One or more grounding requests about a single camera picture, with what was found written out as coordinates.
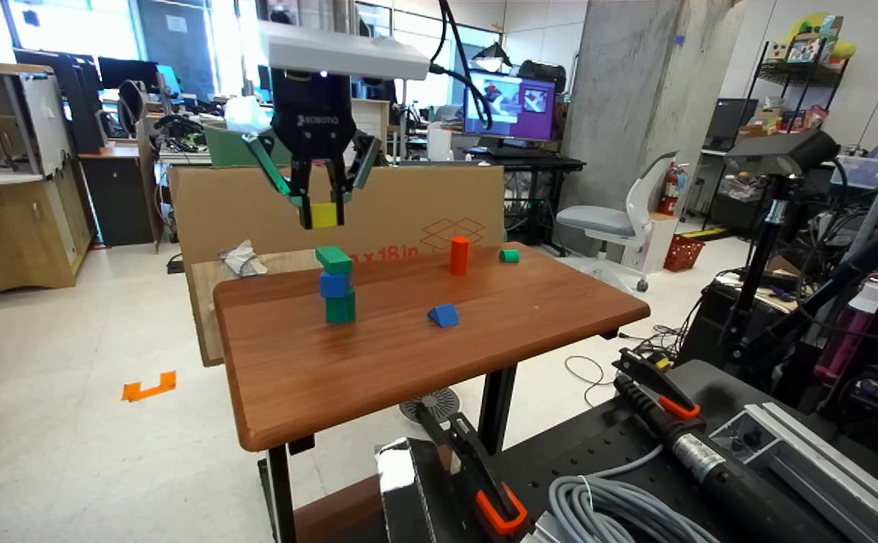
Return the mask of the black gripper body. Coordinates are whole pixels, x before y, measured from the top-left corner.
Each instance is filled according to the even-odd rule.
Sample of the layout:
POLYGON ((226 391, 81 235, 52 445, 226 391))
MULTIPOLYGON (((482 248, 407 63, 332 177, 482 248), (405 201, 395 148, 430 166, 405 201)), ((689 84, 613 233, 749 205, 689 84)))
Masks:
POLYGON ((349 80, 277 70, 270 129, 297 160, 337 160, 356 136, 349 80))

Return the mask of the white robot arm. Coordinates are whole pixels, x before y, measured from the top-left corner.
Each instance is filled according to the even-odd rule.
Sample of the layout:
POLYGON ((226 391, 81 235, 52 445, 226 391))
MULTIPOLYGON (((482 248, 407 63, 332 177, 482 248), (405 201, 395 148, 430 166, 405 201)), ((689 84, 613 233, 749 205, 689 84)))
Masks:
POLYGON ((349 197, 384 158, 384 141, 354 122, 349 80, 423 83, 427 59, 384 35, 277 21, 262 21, 258 39, 274 76, 274 102, 268 129, 244 136, 244 148, 306 228, 341 227, 349 197))

